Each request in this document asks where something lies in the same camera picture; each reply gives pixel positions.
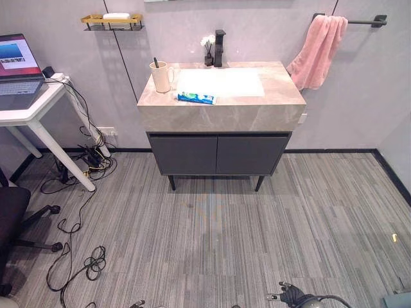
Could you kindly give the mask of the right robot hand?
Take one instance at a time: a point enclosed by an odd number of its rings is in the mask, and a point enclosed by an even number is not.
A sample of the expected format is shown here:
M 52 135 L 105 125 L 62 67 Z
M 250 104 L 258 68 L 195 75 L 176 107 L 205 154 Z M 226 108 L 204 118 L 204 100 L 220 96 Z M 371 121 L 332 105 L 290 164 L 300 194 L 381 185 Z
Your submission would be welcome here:
M 296 305 L 300 298 L 304 296 L 304 293 L 301 289 L 294 286 L 291 283 L 280 281 L 279 285 L 281 286 L 281 293 L 268 293 L 266 294 L 266 299 L 268 301 L 280 301 L 286 303 L 287 305 Z

